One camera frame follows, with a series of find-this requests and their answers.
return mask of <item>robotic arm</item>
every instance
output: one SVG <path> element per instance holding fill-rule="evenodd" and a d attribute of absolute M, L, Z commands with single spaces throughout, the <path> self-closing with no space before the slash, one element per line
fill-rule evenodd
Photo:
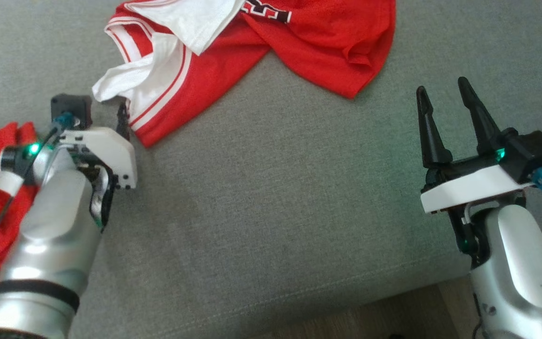
<path fill-rule="evenodd" d="M 542 189 L 542 132 L 499 128 L 468 80 L 459 79 L 478 156 L 453 161 L 424 87 L 417 89 L 426 213 L 446 211 L 459 250 L 471 257 L 471 283 L 485 338 L 542 339 L 542 233 L 523 189 Z M 486 202 L 472 214 L 473 206 Z"/>
<path fill-rule="evenodd" d="M 114 191 L 136 187 L 124 107 L 118 132 L 91 127 L 89 109 L 88 97 L 54 97 L 54 141 L 0 155 L 0 189 L 17 191 L 17 173 L 41 186 L 0 271 L 0 339 L 67 337 Z"/>

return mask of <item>red and white jersey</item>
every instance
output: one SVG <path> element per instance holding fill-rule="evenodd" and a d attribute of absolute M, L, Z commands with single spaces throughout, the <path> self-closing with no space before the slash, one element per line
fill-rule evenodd
<path fill-rule="evenodd" d="M 301 77 L 353 98 L 383 66 L 394 22 L 394 0 L 125 2 L 105 30 L 126 64 L 93 94 L 127 98 L 145 146 L 204 111 L 270 49 Z"/>

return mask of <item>wooden floor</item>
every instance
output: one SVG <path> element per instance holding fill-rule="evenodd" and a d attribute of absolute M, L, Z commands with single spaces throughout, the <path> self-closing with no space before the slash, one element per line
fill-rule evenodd
<path fill-rule="evenodd" d="M 469 339 L 478 314 L 467 277 L 420 288 L 252 339 Z"/>

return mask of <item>glowing green led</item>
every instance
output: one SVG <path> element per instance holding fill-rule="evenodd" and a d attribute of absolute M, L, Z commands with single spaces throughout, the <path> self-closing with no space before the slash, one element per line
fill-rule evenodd
<path fill-rule="evenodd" d="M 503 157 L 505 156 L 505 148 L 501 148 L 500 150 L 497 150 L 495 154 L 497 156 L 497 162 L 501 161 L 501 159 L 503 159 Z"/>
<path fill-rule="evenodd" d="M 32 155 L 35 155 L 39 152 L 39 144 L 32 144 L 28 146 L 28 153 L 31 153 Z"/>

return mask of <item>gray upholstery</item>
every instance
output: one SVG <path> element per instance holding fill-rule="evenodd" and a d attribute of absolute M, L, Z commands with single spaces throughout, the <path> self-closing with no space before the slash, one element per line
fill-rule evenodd
<path fill-rule="evenodd" d="M 88 94 L 122 62 L 118 0 L 0 0 L 0 127 Z M 424 215 L 415 89 L 456 158 L 475 150 L 457 77 L 501 128 L 542 129 L 542 1 L 404 0 L 380 75 L 353 101 L 270 53 L 146 150 L 115 195 L 72 337 L 239 338 L 463 275 L 446 215 Z M 113 126 L 116 107 L 93 106 Z M 542 224 L 542 194 L 530 210 Z"/>

